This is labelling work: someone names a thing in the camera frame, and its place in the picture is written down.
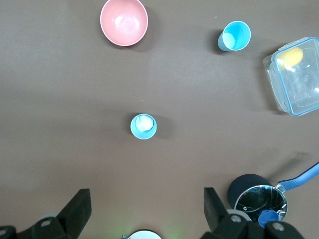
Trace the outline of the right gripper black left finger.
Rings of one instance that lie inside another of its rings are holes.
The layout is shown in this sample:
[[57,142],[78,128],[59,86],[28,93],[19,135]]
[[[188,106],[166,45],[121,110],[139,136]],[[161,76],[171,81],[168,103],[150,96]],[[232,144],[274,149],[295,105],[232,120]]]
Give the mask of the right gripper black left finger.
[[89,189],[81,189],[55,216],[46,217],[31,227],[33,239],[76,239],[91,216]]

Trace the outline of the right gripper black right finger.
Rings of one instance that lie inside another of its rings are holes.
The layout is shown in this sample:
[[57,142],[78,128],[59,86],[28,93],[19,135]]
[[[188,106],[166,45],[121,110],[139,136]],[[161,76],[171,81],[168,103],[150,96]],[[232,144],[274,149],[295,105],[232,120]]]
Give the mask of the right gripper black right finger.
[[248,221],[242,215],[230,214],[214,188],[204,188],[204,214],[209,231],[203,239],[246,239]]

